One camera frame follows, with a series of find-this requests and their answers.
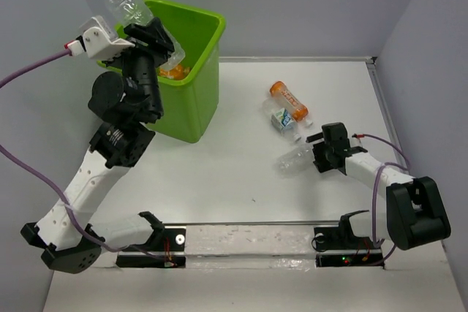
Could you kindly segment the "small orange juice bottle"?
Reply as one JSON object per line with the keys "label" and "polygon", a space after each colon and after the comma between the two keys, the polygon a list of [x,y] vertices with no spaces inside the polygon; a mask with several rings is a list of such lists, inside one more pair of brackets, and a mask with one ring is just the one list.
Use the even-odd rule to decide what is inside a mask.
{"label": "small orange juice bottle", "polygon": [[183,80],[190,73],[191,69],[187,66],[182,66],[181,64],[175,66],[171,70],[164,70],[158,68],[158,75],[160,77],[165,77],[170,80]]}

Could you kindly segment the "clear crushed bottle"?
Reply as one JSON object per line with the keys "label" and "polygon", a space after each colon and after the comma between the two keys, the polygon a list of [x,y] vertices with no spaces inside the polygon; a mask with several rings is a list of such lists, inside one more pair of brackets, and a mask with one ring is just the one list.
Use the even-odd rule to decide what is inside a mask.
{"label": "clear crushed bottle", "polygon": [[[105,6],[113,17],[123,27],[130,24],[146,26],[155,17],[143,0],[104,0]],[[181,68],[181,62],[185,58],[185,51],[177,39],[164,27],[163,38],[170,39],[173,43],[173,51],[170,52],[168,61],[162,65],[162,70],[169,72],[175,68]]]}
{"label": "clear crushed bottle", "polygon": [[292,151],[280,156],[274,169],[284,177],[292,177],[307,170],[314,163],[313,147],[310,144],[299,145]]}

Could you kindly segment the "clear bottle green white label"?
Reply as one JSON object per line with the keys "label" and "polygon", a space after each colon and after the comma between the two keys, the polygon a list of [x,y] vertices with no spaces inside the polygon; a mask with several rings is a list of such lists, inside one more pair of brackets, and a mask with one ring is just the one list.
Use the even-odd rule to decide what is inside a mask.
{"label": "clear bottle green white label", "polygon": [[301,140],[298,123],[292,115],[274,99],[268,98],[262,103],[262,111],[272,127],[289,142],[296,143]]}

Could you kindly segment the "orange capped orange label bottle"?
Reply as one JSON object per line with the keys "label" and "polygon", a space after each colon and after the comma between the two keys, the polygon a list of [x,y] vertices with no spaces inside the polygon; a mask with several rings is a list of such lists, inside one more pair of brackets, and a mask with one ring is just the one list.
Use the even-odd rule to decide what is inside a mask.
{"label": "orange capped orange label bottle", "polygon": [[298,122],[309,115],[307,107],[297,99],[282,81],[276,81],[269,89],[271,97]]}

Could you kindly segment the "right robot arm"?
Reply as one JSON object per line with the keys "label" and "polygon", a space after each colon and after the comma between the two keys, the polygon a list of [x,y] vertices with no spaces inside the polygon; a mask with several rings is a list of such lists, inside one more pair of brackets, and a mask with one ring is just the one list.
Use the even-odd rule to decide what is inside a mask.
{"label": "right robot arm", "polygon": [[435,180],[413,177],[404,166],[377,160],[361,145],[363,137],[349,135],[338,122],[322,126],[321,132],[306,139],[319,172],[337,170],[372,191],[370,210],[340,218],[338,242],[352,248],[363,238],[376,246],[389,240],[407,251],[450,237],[449,218]]}

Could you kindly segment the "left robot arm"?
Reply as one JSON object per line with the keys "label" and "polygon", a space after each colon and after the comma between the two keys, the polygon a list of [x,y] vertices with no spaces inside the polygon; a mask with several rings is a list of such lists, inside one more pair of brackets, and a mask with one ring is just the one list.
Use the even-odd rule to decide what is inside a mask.
{"label": "left robot arm", "polygon": [[42,250],[49,269],[77,274],[92,266],[103,251],[132,248],[149,254],[162,241],[164,225],[148,211],[103,224],[92,223],[91,218],[154,138],[148,125],[164,114],[156,68],[168,61],[174,45],[159,18],[145,25],[129,24],[120,37],[97,16],[65,50],[107,66],[94,81],[88,101],[101,125],[74,178],[58,192],[58,202],[20,233],[29,245]]}

